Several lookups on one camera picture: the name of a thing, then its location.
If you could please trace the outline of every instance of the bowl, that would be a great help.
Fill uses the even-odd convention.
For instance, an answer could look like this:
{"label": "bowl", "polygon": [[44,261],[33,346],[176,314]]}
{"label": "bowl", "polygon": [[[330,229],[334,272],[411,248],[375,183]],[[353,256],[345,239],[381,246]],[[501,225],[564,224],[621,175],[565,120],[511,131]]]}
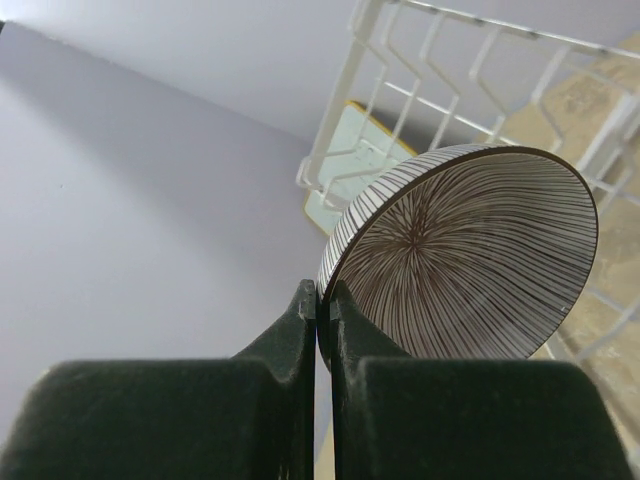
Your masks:
{"label": "bowl", "polygon": [[343,280],[415,357],[527,358],[575,304],[597,240],[591,191],[564,160],[529,147],[447,147],[402,162],[349,205],[318,295],[328,309]]}

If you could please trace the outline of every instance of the ceramic bowl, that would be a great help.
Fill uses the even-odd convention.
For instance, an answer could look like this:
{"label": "ceramic bowl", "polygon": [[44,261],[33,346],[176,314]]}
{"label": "ceramic bowl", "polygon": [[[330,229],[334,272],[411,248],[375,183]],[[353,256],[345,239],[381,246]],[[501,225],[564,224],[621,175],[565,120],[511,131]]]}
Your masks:
{"label": "ceramic bowl", "polygon": [[328,308],[344,280],[362,312],[421,358],[526,358],[587,280],[598,217],[569,164],[514,146],[460,145],[369,185],[329,238]]}

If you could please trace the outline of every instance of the white wall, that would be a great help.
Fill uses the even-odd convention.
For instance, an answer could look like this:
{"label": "white wall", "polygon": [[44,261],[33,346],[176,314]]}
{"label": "white wall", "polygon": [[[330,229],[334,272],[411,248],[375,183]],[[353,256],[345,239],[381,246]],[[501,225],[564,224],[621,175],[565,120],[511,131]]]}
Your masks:
{"label": "white wall", "polygon": [[[308,150],[6,25],[0,442],[55,362],[231,355],[275,320],[325,242],[292,180]],[[318,395],[324,431],[327,375]]]}
{"label": "white wall", "polygon": [[[638,0],[432,3],[605,45],[639,26]],[[356,0],[0,0],[0,15],[4,11],[9,20],[311,141],[346,56],[346,26],[355,4]],[[429,20],[414,17],[415,22],[398,26],[393,39],[400,46],[413,45],[411,51],[417,53]],[[436,56],[455,79],[466,78],[469,61],[480,48],[474,30],[448,25],[438,41]],[[512,65],[497,72],[498,91],[506,91],[507,97],[518,96],[512,90],[523,79],[540,74],[537,56],[527,53],[510,55]],[[353,96],[366,100],[364,92],[361,85]],[[426,93],[442,105],[451,99],[439,80],[429,82]],[[466,101],[473,105],[476,121],[496,114],[486,101]],[[400,99],[394,103],[396,115],[401,105]],[[428,120],[433,124],[439,117]]]}

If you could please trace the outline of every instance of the striped bowl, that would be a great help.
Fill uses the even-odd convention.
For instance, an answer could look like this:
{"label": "striped bowl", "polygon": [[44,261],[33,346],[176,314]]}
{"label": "striped bowl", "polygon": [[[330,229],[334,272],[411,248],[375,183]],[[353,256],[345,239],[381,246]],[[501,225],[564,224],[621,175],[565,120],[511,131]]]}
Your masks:
{"label": "striped bowl", "polygon": [[548,152],[459,145],[369,185],[329,238],[323,308],[344,280],[362,312],[422,358],[526,358],[558,328],[598,240],[591,192]]}

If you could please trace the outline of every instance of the brown line pattern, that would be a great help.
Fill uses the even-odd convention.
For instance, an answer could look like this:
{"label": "brown line pattern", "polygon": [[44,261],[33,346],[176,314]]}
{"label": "brown line pattern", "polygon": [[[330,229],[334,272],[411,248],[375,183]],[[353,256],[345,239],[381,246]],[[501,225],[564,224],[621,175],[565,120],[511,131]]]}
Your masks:
{"label": "brown line pattern", "polygon": [[597,231],[591,193],[550,154],[440,149],[354,200],[329,239],[318,289],[322,298],[346,281],[364,314],[417,357],[526,358],[577,300]]}

